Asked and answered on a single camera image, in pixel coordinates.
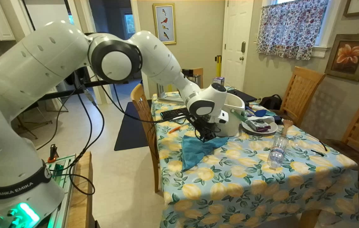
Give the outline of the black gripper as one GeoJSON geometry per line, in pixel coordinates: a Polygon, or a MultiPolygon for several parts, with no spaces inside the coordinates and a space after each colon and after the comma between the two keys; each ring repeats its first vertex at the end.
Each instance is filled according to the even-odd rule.
{"type": "Polygon", "coordinates": [[[196,129],[196,136],[198,139],[212,139],[215,138],[220,129],[216,122],[210,122],[210,117],[204,116],[192,116],[189,122],[196,129]]]}

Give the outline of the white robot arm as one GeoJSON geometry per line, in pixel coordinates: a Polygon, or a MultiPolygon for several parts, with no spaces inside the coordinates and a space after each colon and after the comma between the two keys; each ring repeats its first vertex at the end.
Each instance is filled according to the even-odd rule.
{"type": "Polygon", "coordinates": [[[0,228],[35,228],[64,198],[31,140],[21,138],[11,120],[36,101],[68,97],[55,86],[88,65],[107,83],[137,72],[160,84],[173,84],[186,105],[186,117],[208,140],[229,120],[226,88],[202,88],[189,81],[173,53],[148,30],[121,39],[110,33],[84,34],[64,21],[49,21],[0,55],[0,228]]]}

